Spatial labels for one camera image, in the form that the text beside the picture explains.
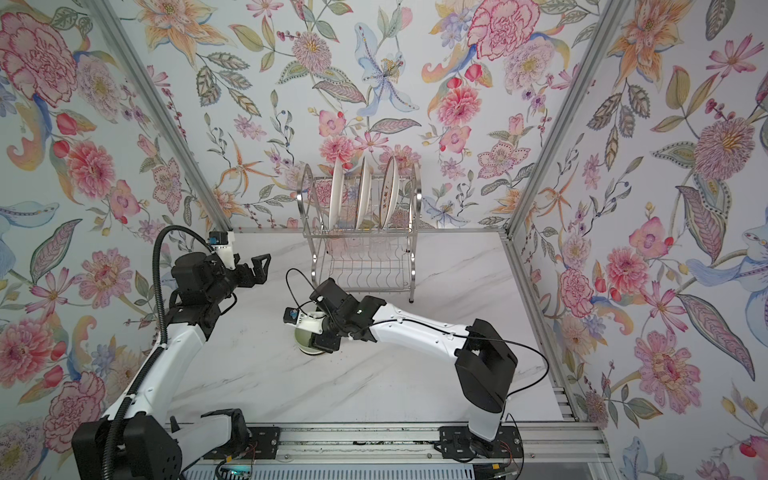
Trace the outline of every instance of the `metal dish rack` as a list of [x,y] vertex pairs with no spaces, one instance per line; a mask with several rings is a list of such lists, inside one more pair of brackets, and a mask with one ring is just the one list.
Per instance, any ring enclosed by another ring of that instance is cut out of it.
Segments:
[[342,212],[333,230],[328,221],[331,182],[331,177],[314,177],[306,165],[296,191],[304,237],[312,253],[314,286],[332,277],[349,293],[408,292],[413,303],[416,236],[422,209],[419,169],[400,173],[397,210],[383,229],[379,229],[383,174],[371,177],[371,198],[361,230],[355,229],[359,175],[344,177]]

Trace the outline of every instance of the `wall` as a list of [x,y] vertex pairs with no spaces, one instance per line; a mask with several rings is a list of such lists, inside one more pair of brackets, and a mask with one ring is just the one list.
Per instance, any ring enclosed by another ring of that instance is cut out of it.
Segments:
[[764,7],[633,2],[516,231],[627,480],[768,478]]
[[[169,223],[203,227],[155,119],[78,3],[0,2],[4,480],[77,478],[72,434],[151,347],[154,238]],[[164,276],[191,242],[166,238]]]
[[[598,0],[112,2],[235,227],[296,227],[303,164],[419,164],[424,220],[500,227]],[[328,191],[319,192],[327,205]],[[354,201],[355,193],[348,196]]]

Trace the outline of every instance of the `white marble tabletop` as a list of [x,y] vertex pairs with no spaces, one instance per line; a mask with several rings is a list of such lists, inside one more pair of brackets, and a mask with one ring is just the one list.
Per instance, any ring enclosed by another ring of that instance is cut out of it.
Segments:
[[[248,263],[271,253],[269,280],[237,290],[237,305],[219,318],[174,397],[169,414],[178,421],[225,408],[242,409],[248,422],[466,420],[468,401],[449,363],[400,346],[347,339],[333,354],[299,351],[293,327],[282,318],[295,305],[285,272],[294,266],[309,273],[310,250],[301,233],[237,234],[235,251]],[[409,304],[407,294],[382,298],[447,323],[484,319],[502,338],[536,347],[497,233],[421,233],[416,256],[415,302]],[[307,301],[306,282],[295,272],[290,281],[299,301]],[[512,350],[519,364],[511,387],[517,389],[537,379],[544,365],[532,352]],[[513,396],[507,411],[518,421],[562,420],[548,379]]]

